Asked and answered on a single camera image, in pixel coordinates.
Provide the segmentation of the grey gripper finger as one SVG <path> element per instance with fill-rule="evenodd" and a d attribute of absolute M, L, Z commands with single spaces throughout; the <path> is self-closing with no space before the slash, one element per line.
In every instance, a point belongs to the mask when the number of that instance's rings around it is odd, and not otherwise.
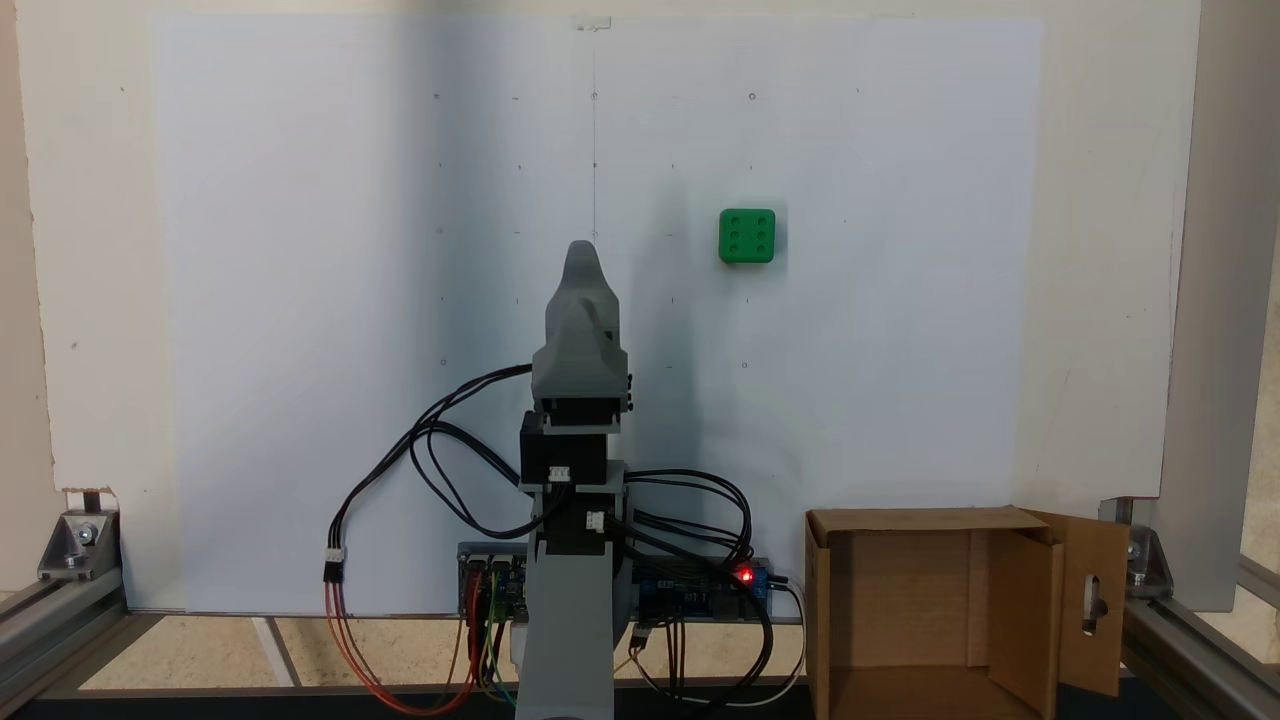
<path fill-rule="evenodd" d="M 605 334 L 621 345 L 620 300 L 607 282 L 596 246 L 586 240 L 573 241 L 564 258 L 563 305 L 588 301 Z"/>
<path fill-rule="evenodd" d="M 607 338 L 607 293 L 554 292 L 545 310 L 545 347 L 562 340 Z"/>

